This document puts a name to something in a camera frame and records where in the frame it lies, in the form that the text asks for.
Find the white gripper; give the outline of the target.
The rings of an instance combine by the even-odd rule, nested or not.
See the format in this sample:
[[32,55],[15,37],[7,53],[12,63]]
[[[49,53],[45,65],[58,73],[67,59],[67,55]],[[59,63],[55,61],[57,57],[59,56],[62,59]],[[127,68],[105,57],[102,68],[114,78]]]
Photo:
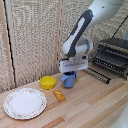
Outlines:
[[62,73],[78,71],[88,67],[88,57],[86,55],[75,56],[59,61],[59,71]]

